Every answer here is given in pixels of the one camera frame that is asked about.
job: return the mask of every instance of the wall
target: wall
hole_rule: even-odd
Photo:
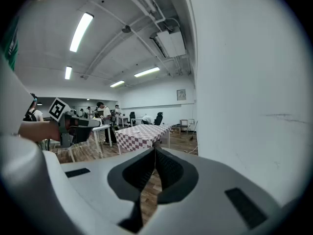
[[[281,205],[312,156],[311,49],[281,0],[191,0],[198,38],[199,155],[227,164]]]
[[[177,101],[177,90],[181,89],[186,89],[186,100]],[[197,121],[195,100],[192,76],[168,77],[121,90],[119,106],[127,116],[135,112],[137,117],[147,114],[156,118],[163,112],[162,122],[178,124],[180,119]]]
[[[15,72],[24,86],[38,97],[118,100],[117,90],[104,86],[99,78],[89,77],[85,80],[79,74],[72,73],[70,80],[66,80],[65,70],[23,67],[22,64],[17,66]]]
[[[60,98],[63,102],[68,104],[70,108],[75,109],[76,111],[79,111],[80,109],[83,108],[85,112],[87,112],[87,107],[90,106],[91,110],[95,110],[96,108],[96,103],[98,101],[103,102],[106,106],[108,106],[110,109],[114,109],[116,105],[116,101],[106,101],[106,100],[96,100],[96,99],[91,99],[91,100],[86,100],[86,99],[79,99],[79,98]],[[43,105],[37,106],[37,109],[40,110],[43,113],[43,117],[48,118],[50,117],[48,111],[49,108],[54,100],[54,97],[39,97],[38,102],[41,102]]]

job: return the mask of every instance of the backpack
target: backpack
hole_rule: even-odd
[[[36,122],[36,117],[34,115],[34,112],[36,111],[36,109],[34,109],[32,112],[30,111],[27,111],[25,116],[24,116],[24,119],[23,121],[28,121],[28,122]]]

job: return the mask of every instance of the air conditioning unit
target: air conditioning unit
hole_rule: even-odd
[[[164,57],[177,57],[186,54],[185,44],[178,27],[174,27],[171,33],[168,30],[153,33],[150,39]]]

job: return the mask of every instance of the red and white checkered tablecloth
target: red and white checkered tablecloth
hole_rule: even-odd
[[[115,132],[117,144],[128,151],[151,148],[152,144],[170,131],[170,126],[140,124]]]

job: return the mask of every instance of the desk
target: desk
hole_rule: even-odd
[[[101,131],[101,130],[105,130],[105,129],[109,129],[110,128],[110,125],[102,125],[102,126],[99,126],[99,127],[95,127],[92,129],[93,133],[94,133],[94,140],[96,142],[96,146],[97,146],[97,150],[101,153],[101,149],[100,149],[100,146],[99,146],[99,142],[100,142],[100,139],[99,139],[99,136],[98,136],[98,131]],[[110,147],[112,147],[112,141],[111,141],[111,134],[110,134],[110,130],[108,130],[108,133],[109,133],[109,142],[110,142]]]
[[[128,117],[127,116],[119,116],[119,117],[116,117],[116,124],[117,126],[119,125],[119,120],[122,120],[122,125],[124,127],[124,119],[127,119],[128,120]]]
[[[166,125],[141,124],[115,132],[119,154],[120,146],[128,151],[136,151],[140,148],[151,148],[153,143],[168,132],[168,147],[170,148],[170,129]]]
[[[133,120],[139,120],[139,121],[142,121],[142,118],[143,117],[139,117],[139,118],[131,118],[131,124],[133,126]]]

